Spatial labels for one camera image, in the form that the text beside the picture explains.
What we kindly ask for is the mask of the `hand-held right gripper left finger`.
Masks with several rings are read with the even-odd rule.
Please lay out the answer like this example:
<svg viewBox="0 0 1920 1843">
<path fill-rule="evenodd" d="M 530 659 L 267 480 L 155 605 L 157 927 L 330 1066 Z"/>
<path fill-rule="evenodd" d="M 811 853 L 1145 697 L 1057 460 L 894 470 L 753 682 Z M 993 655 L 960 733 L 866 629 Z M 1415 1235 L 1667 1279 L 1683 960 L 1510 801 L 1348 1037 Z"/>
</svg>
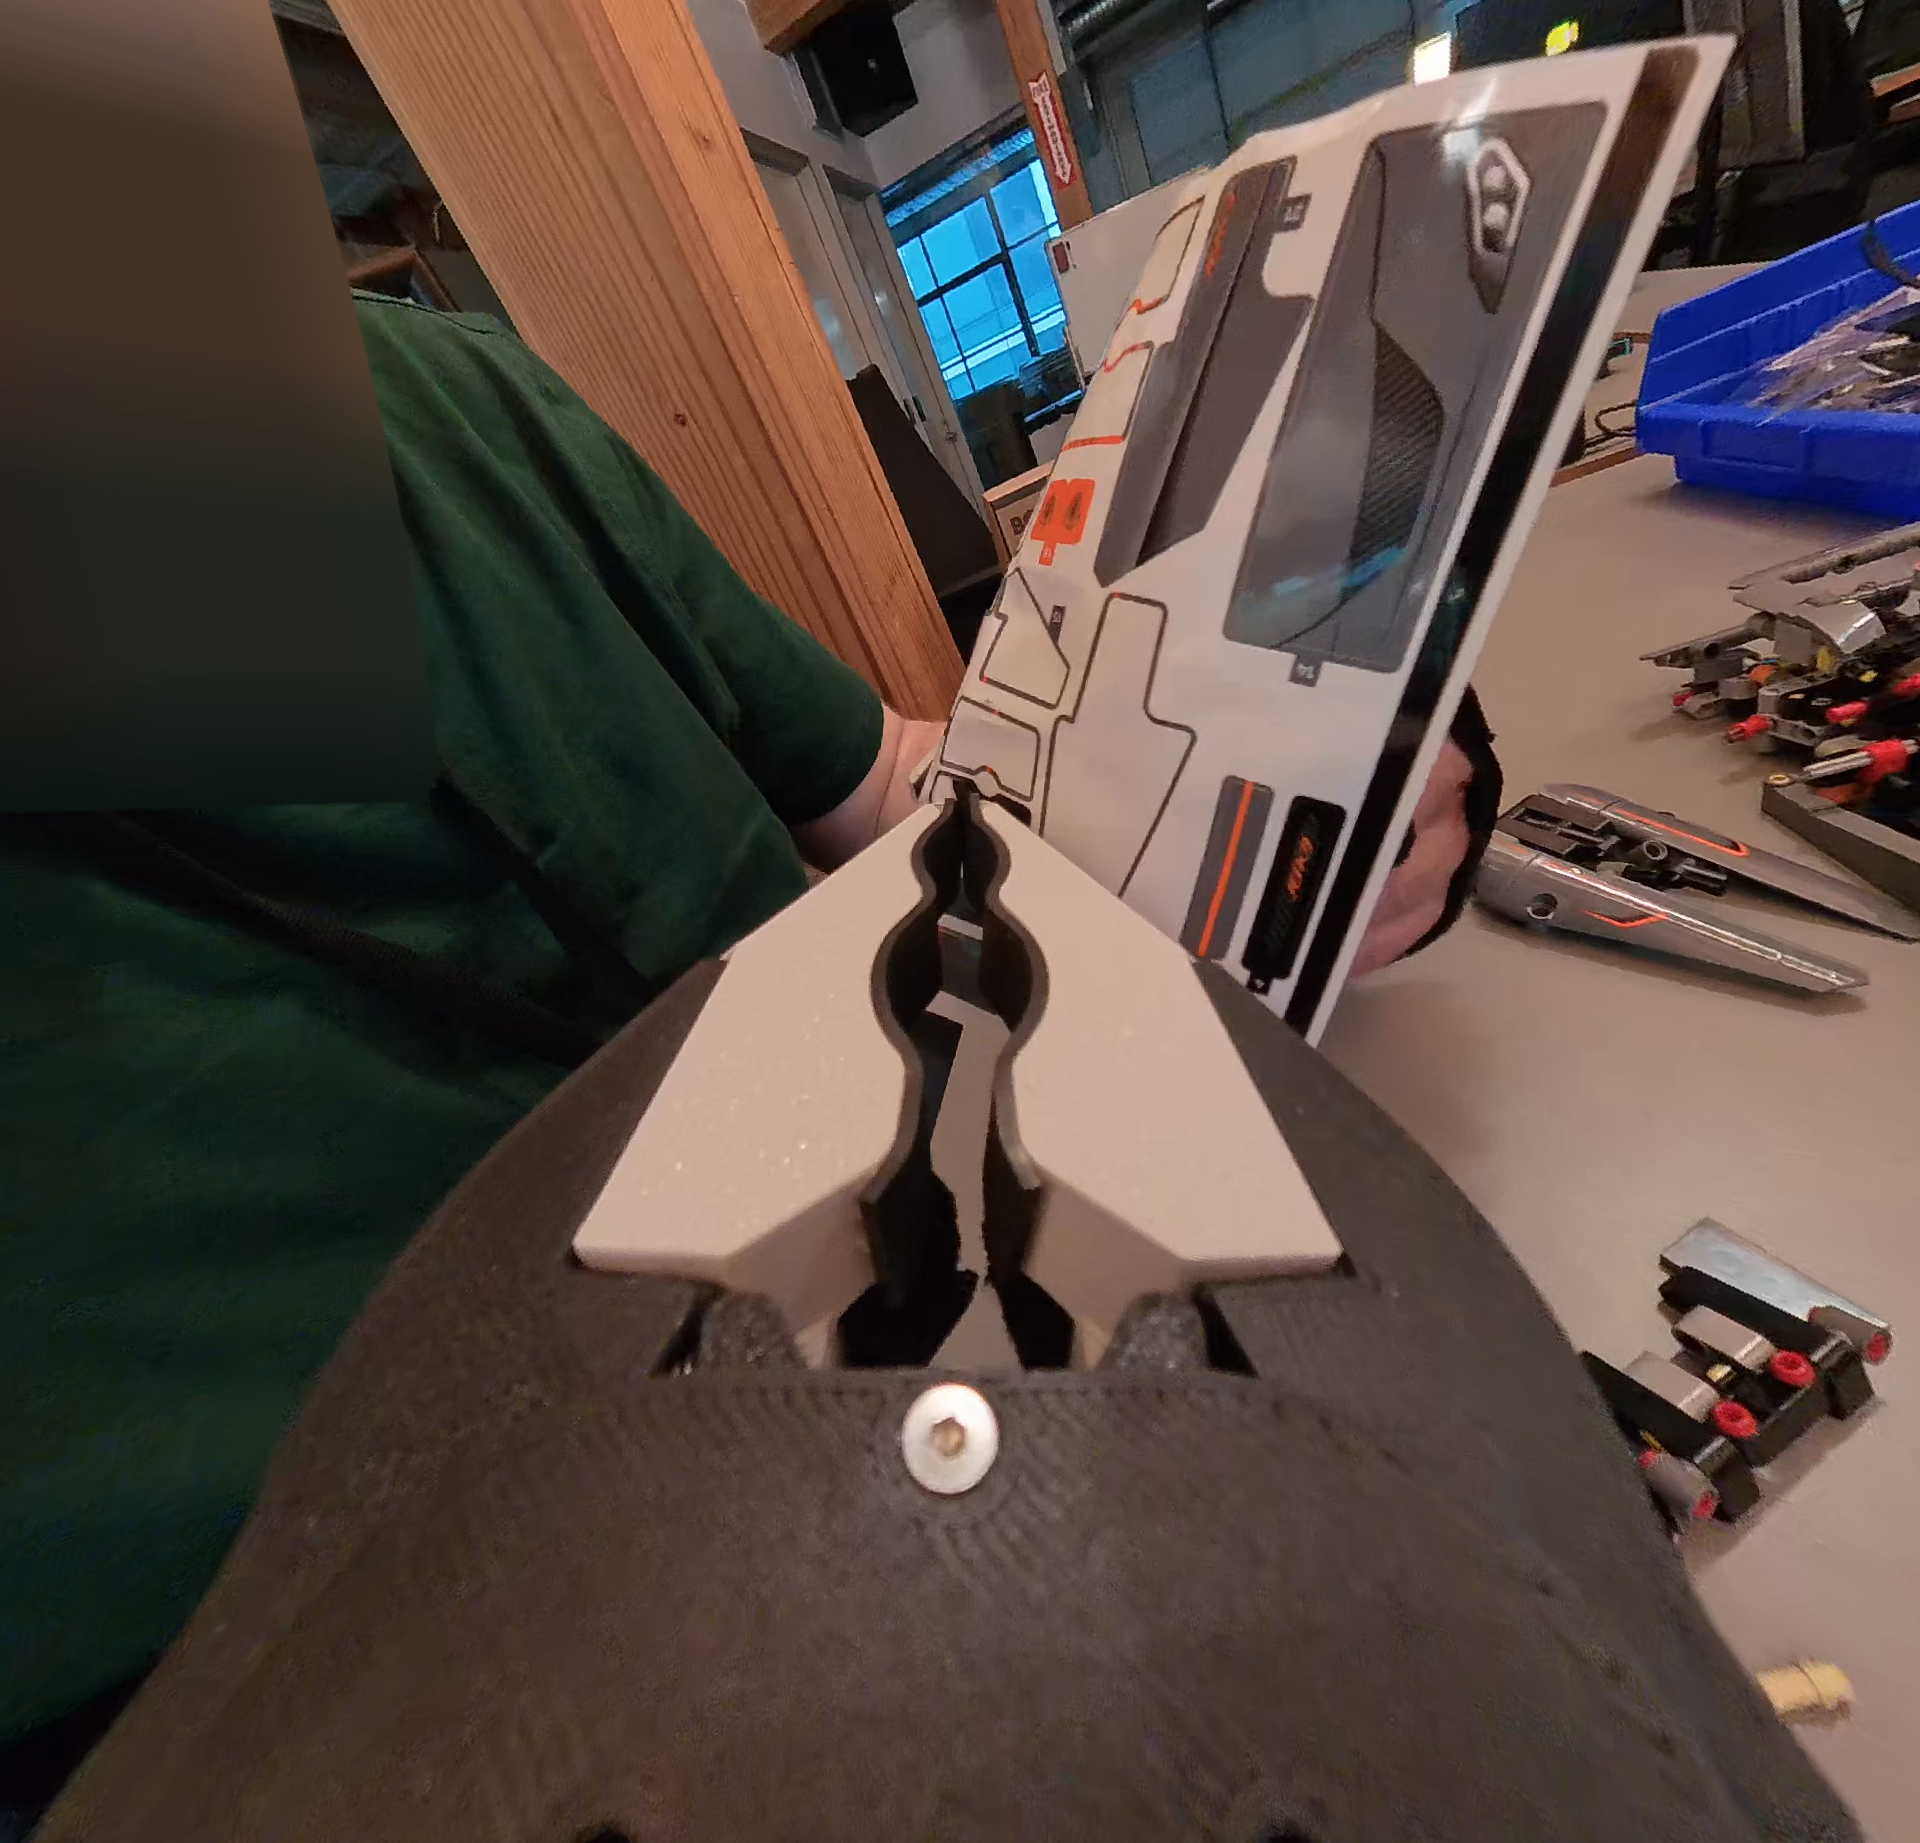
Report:
<svg viewBox="0 0 1920 1843">
<path fill-rule="evenodd" d="M 964 1020 L 967 814 L 919 809 L 740 937 L 573 1235 L 593 1273 L 766 1297 L 833 1360 L 924 1368 L 970 1311 L 932 1161 Z"/>
</svg>

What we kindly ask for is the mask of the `white instruction sheet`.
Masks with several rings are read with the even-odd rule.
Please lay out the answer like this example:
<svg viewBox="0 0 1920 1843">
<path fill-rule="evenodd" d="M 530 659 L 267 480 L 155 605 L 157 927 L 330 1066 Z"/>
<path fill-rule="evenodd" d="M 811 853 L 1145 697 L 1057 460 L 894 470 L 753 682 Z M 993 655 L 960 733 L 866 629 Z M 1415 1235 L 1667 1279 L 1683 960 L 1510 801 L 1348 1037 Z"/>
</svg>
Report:
<svg viewBox="0 0 1920 1843">
<path fill-rule="evenodd" d="M 940 782 L 1321 1039 L 1732 53 L 1402 82 L 1179 179 Z"/>
</svg>

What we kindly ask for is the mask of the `person's left forearm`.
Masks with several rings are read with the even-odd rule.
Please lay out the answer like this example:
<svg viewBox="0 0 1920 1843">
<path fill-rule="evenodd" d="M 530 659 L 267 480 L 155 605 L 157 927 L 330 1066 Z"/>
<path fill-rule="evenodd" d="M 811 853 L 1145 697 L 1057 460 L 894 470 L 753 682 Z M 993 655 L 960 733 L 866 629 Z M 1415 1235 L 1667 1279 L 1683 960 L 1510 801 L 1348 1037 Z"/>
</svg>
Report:
<svg viewBox="0 0 1920 1843">
<path fill-rule="evenodd" d="M 853 792 L 792 835 L 811 876 L 838 871 L 922 809 L 922 780 L 946 742 L 946 720 L 881 709 L 881 742 Z"/>
</svg>

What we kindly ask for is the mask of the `long silver lego wing assembly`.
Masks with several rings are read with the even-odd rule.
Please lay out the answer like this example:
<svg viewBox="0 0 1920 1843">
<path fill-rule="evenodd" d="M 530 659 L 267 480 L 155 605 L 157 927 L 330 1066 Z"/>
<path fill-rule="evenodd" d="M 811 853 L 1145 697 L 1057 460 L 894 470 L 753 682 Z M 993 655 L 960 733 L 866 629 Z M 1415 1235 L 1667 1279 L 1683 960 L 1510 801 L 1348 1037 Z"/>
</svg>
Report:
<svg viewBox="0 0 1920 1843">
<path fill-rule="evenodd" d="M 1505 809 L 1473 876 L 1480 906 L 1534 933 L 1622 943 L 1806 996 L 1867 985 L 1851 965 L 1723 918 L 1712 903 L 1732 886 L 1917 937 L 1916 915 L 1877 889 L 1589 782 Z"/>
</svg>

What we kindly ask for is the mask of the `dark grey lego plate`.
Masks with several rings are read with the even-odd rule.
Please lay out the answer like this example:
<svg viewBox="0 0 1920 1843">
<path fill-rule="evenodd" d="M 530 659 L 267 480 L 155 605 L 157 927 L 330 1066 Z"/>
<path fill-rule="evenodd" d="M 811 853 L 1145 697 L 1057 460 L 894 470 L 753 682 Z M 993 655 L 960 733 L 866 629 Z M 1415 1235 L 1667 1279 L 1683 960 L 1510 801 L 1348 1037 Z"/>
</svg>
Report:
<svg viewBox="0 0 1920 1843">
<path fill-rule="evenodd" d="M 1860 882 L 1917 911 L 1916 801 L 1840 801 L 1799 776 L 1768 776 L 1760 809 Z"/>
</svg>

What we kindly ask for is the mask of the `grey black lego chassis assembly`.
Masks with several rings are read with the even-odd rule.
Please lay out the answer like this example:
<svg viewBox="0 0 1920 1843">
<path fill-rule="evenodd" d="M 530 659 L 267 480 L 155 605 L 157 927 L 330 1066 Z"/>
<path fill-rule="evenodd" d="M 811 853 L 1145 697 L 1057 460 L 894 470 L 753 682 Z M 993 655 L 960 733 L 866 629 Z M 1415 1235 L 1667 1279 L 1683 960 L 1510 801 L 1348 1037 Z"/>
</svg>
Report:
<svg viewBox="0 0 1920 1843">
<path fill-rule="evenodd" d="M 1917 524 L 1770 562 L 1731 586 L 1738 617 L 1645 653 L 1673 707 L 1787 780 L 1863 797 L 1917 767 Z"/>
</svg>

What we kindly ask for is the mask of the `small black grey lego assembly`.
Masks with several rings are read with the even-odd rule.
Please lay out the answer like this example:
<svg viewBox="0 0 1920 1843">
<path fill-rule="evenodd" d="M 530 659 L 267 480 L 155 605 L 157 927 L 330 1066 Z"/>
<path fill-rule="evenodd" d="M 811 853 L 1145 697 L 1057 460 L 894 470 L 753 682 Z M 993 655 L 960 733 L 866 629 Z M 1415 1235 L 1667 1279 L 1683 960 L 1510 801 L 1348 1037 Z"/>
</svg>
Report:
<svg viewBox="0 0 1920 1843">
<path fill-rule="evenodd" d="M 1673 1541 L 1740 1522 L 1763 1469 L 1877 1397 L 1893 1323 L 1714 1216 L 1660 1254 L 1667 1345 L 1580 1365 Z"/>
</svg>

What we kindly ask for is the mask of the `person's left hand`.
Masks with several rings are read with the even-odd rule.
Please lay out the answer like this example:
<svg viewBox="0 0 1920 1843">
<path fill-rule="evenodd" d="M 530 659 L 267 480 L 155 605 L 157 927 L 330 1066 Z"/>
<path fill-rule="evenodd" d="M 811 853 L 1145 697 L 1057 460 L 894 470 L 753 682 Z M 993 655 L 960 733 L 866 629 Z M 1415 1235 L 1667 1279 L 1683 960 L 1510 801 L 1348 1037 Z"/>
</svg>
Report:
<svg viewBox="0 0 1920 1843">
<path fill-rule="evenodd" d="M 1413 811 L 1405 851 L 1357 944 L 1353 976 L 1373 976 L 1402 960 L 1454 922 L 1480 842 L 1481 767 L 1458 740 L 1446 740 Z"/>
</svg>

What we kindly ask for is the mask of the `person's torso in green shirt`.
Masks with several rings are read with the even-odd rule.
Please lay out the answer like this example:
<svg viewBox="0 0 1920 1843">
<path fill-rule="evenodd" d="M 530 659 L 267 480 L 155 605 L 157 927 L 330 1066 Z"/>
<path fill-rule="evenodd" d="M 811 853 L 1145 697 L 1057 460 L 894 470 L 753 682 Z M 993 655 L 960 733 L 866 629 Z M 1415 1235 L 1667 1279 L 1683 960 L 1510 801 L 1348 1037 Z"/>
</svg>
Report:
<svg viewBox="0 0 1920 1843">
<path fill-rule="evenodd" d="M 441 1195 L 811 882 L 881 695 L 486 314 L 354 293 L 418 801 L 5 815 L 5 1838 L 181 1634 Z"/>
</svg>

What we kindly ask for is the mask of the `blue plastic bin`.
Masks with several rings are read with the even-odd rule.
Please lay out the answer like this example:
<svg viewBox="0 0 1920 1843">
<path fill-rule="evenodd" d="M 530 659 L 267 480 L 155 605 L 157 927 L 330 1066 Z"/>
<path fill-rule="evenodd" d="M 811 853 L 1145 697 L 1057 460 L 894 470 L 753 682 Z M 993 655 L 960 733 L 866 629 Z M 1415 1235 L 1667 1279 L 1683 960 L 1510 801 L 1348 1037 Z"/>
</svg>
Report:
<svg viewBox="0 0 1920 1843">
<path fill-rule="evenodd" d="M 1916 205 L 1664 306 L 1652 323 L 1633 437 L 1683 483 L 1768 502 L 1917 516 L 1916 415 L 1738 408 L 1742 374 L 1916 280 Z"/>
</svg>

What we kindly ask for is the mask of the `cardboard box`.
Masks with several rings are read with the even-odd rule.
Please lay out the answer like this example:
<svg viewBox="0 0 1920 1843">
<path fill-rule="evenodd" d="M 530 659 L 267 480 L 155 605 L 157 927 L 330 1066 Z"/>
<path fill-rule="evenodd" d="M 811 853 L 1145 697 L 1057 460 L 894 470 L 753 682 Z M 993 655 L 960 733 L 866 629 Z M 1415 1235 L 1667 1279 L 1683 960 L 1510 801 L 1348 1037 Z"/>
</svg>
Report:
<svg viewBox="0 0 1920 1843">
<path fill-rule="evenodd" d="M 1037 464 L 984 492 L 984 516 L 994 538 L 997 568 L 1005 572 L 1022 548 L 1024 532 L 1052 475 L 1052 464 Z"/>
</svg>

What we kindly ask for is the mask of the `clear plastic bags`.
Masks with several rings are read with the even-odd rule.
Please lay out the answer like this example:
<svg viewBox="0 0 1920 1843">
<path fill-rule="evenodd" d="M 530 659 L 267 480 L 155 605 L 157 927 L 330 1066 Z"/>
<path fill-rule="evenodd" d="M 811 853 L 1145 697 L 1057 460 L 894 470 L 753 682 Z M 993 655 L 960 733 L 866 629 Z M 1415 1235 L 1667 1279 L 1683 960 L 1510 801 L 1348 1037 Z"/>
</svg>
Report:
<svg viewBox="0 0 1920 1843">
<path fill-rule="evenodd" d="M 1897 283 L 1804 344 L 1747 370 L 1732 402 L 1763 415 L 1916 415 L 1917 283 Z"/>
</svg>

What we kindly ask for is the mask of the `large paned window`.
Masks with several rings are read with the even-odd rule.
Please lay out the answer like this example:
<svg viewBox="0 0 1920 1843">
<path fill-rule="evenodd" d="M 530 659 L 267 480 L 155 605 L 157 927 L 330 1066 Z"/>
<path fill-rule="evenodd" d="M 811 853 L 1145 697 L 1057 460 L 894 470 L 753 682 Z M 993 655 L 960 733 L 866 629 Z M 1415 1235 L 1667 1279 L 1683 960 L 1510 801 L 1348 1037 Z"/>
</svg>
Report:
<svg viewBox="0 0 1920 1843">
<path fill-rule="evenodd" d="M 1043 415 L 1080 393 L 1047 252 L 1064 223 L 1028 133 L 904 179 L 881 205 L 953 406 L 1013 384 Z"/>
</svg>

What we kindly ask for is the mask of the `wooden beam with red banner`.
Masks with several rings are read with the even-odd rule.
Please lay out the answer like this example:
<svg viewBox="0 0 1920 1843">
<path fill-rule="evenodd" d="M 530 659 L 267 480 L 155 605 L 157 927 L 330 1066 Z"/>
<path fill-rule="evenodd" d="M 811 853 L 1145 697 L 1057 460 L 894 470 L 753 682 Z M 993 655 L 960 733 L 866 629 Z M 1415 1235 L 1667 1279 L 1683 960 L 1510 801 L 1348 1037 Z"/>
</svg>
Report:
<svg viewBox="0 0 1920 1843">
<path fill-rule="evenodd" d="M 1088 223 L 1094 199 L 1070 127 L 1064 44 L 1051 0 L 993 0 L 1017 79 L 1024 120 L 1046 170 L 1064 230 Z"/>
</svg>

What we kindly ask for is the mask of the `black wall speaker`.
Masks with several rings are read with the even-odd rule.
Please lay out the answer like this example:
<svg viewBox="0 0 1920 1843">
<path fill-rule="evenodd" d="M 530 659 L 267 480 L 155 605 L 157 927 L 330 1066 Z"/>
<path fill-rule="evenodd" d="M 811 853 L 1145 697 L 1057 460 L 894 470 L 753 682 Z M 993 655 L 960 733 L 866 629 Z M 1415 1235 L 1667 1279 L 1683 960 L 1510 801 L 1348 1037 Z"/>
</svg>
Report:
<svg viewBox="0 0 1920 1843">
<path fill-rule="evenodd" d="M 919 103 L 894 10 L 853 1 L 794 48 L 814 123 L 836 137 L 872 137 Z"/>
</svg>

